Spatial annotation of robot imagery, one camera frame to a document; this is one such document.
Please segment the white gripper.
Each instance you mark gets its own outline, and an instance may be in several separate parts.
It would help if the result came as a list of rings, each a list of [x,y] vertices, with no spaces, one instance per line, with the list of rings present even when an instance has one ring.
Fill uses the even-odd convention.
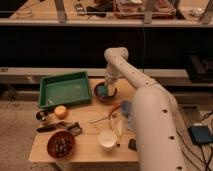
[[[107,84],[107,95],[108,96],[113,96],[114,94],[114,84],[119,77],[119,72],[118,70],[113,67],[112,65],[108,65],[105,71],[105,83]]]

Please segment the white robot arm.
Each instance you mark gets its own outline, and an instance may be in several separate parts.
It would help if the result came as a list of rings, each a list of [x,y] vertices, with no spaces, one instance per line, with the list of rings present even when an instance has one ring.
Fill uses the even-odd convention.
[[[177,113],[175,97],[129,64],[128,56],[125,47],[105,50],[105,83],[112,85],[121,74],[136,89],[131,114],[140,171],[187,171],[172,117]]]

